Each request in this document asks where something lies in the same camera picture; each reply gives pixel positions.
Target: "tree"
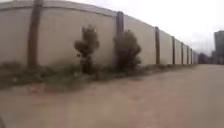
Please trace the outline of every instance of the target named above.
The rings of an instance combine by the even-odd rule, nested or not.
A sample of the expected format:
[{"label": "tree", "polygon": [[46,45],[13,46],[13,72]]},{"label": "tree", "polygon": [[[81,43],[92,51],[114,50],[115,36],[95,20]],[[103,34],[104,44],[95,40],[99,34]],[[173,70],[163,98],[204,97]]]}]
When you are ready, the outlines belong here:
[{"label": "tree", "polygon": [[75,42],[75,49],[81,54],[82,72],[92,72],[92,54],[99,48],[97,33],[93,26],[82,28],[82,40]]},{"label": "tree", "polygon": [[140,63],[137,55],[141,51],[134,34],[130,30],[125,31],[114,39],[114,44],[116,68],[119,71],[134,70]]}]

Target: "ground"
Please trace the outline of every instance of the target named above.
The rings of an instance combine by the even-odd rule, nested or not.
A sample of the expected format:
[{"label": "ground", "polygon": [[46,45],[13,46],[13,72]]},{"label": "ground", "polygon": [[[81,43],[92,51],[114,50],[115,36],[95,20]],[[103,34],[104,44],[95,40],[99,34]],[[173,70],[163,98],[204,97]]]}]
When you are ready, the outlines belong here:
[{"label": "ground", "polygon": [[0,91],[7,128],[223,128],[224,67],[199,65],[69,93]]}]

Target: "wall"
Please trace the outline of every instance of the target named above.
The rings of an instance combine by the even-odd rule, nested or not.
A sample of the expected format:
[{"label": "wall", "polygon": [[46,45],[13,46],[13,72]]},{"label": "wall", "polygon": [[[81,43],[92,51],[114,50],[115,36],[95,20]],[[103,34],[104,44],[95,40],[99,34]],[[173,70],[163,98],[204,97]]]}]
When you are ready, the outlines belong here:
[{"label": "wall", "polygon": [[29,7],[29,2],[0,4],[0,63],[19,62],[26,65],[31,15]]},{"label": "wall", "polygon": [[113,63],[116,13],[92,6],[82,6],[67,2],[45,2],[39,28],[40,65],[75,62],[77,51],[74,49],[74,42],[82,39],[82,27],[89,25],[95,26],[100,41],[100,47],[95,52],[93,61],[101,66]]},{"label": "wall", "polygon": [[188,47],[188,64],[191,64],[191,49]]},{"label": "wall", "polygon": [[160,31],[160,63],[172,64],[173,50],[172,50],[172,37],[164,31]]},{"label": "wall", "polygon": [[[19,62],[27,65],[27,44],[32,1],[17,1],[0,4],[0,64]],[[117,12],[92,5],[68,1],[44,1],[41,10],[37,62],[41,66],[55,63],[78,63],[78,51],[74,42],[82,39],[82,27],[96,28],[100,47],[93,55],[94,64],[113,66],[114,42],[117,35]],[[156,64],[155,27],[123,15],[124,30],[131,30],[141,47],[141,66]],[[161,64],[172,64],[172,37],[159,30]],[[175,41],[176,64],[181,64],[180,41]],[[186,63],[184,47],[184,64]]]},{"label": "wall", "polygon": [[181,64],[181,42],[179,40],[175,40],[175,64]]},{"label": "wall", "polygon": [[124,15],[124,30],[131,30],[141,46],[141,65],[156,63],[155,28],[135,18]]},{"label": "wall", "polygon": [[184,52],[183,64],[187,64],[187,46],[185,44],[183,45],[183,52]]}]

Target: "grass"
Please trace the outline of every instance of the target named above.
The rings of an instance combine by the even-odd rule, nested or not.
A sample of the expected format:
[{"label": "grass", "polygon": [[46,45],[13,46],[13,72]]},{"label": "grass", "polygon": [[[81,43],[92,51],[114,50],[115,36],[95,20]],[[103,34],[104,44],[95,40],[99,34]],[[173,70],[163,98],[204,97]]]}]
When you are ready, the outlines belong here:
[{"label": "grass", "polygon": [[113,70],[101,70],[91,75],[86,75],[82,74],[80,68],[74,65],[27,69],[19,64],[10,63],[0,66],[0,89],[44,83],[50,90],[79,90],[86,87],[87,83],[94,81],[110,81],[127,77],[146,76],[191,66],[194,65],[147,66],[134,71],[116,72]]}]

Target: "overcast sky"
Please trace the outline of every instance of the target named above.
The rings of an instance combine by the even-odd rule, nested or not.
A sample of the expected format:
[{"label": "overcast sky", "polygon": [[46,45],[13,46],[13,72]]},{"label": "overcast sky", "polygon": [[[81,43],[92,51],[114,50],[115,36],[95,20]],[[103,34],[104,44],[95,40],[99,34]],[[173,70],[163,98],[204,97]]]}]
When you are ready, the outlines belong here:
[{"label": "overcast sky", "polygon": [[214,49],[213,33],[224,29],[224,0],[73,1],[123,11],[207,54]]}]

